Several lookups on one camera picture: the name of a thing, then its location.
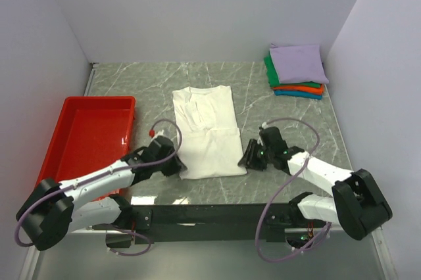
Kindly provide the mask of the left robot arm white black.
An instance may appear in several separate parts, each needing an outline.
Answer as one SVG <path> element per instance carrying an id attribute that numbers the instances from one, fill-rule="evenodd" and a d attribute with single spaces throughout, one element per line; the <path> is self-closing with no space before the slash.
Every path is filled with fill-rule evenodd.
<path id="1" fill-rule="evenodd" d="M 103 169 L 61 182 L 42 180 L 16 215 L 15 242 L 43 251 L 84 227 L 132 228 L 136 220 L 132 205 L 116 191 L 148 180 L 155 172 L 171 176 L 185 169 L 178 158 L 179 148 L 158 135 L 148 146 Z"/>

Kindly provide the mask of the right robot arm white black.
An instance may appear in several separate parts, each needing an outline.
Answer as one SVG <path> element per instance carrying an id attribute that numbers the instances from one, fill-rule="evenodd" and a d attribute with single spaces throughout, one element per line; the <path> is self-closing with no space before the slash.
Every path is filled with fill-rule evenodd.
<path id="1" fill-rule="evenodd" d="M 362 240 L 393 217 L 393 212 L 372 174 L 333 166 L 297 146 L 290 147 L 277 127 L 260 129 L 238 162 L 248 170 L 263 171 L 271 164 L 288 175 L 297 175 L 323 190 L 318 196 L 304 192 L 288 203 L 285 214 L 268 214 L 266 222 L 302 227 L 319 220 L 341 228 L 354 240 Z"/>

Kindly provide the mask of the white printed t-shirt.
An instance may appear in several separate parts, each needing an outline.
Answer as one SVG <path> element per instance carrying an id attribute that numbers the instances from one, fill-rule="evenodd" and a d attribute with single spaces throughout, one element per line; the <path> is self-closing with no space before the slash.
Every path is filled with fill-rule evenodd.
<path id="1" fill-rule="evenodd" d="M 186 87 L 173 91 L 172 100 L 182 134 L 178 156 L 187 167 L 180 178 L 245 175 L 247 170 L 238 165 L 243 149 L 231 87 Z"/>

